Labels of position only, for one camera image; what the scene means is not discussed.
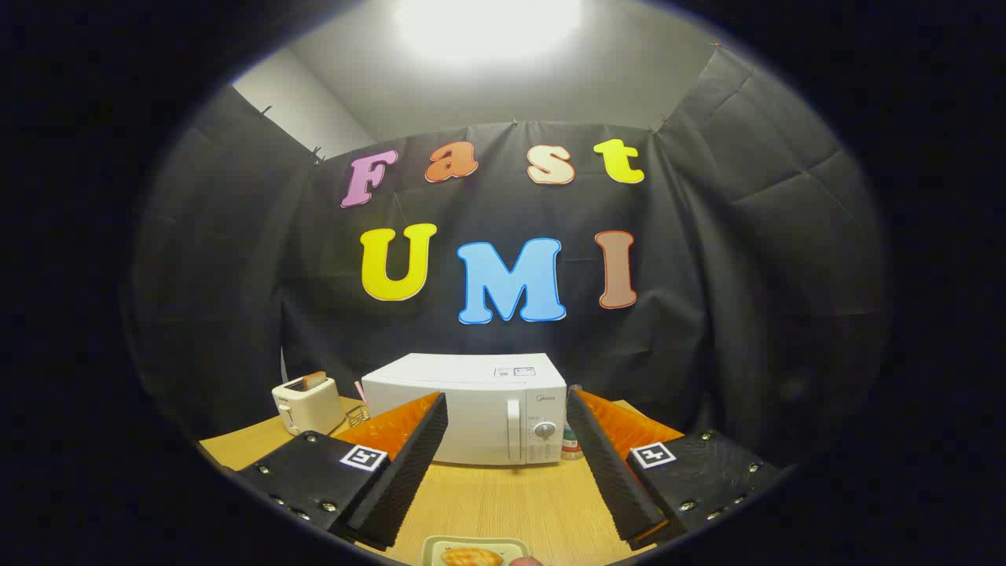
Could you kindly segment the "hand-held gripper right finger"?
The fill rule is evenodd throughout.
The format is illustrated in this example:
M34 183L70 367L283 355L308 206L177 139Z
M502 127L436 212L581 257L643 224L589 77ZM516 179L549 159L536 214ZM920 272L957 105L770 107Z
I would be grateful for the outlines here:
M684 434L581 389L567 395L567 419L632 550L720 522L784 474L718 430Z

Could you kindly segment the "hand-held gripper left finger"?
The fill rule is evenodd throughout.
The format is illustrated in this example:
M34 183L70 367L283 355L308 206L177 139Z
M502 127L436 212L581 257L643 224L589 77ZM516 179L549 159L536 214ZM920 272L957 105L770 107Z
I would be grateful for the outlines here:
M299 433L236 481L296 520L377 550L395 544L449 424L433 391L339 433Z

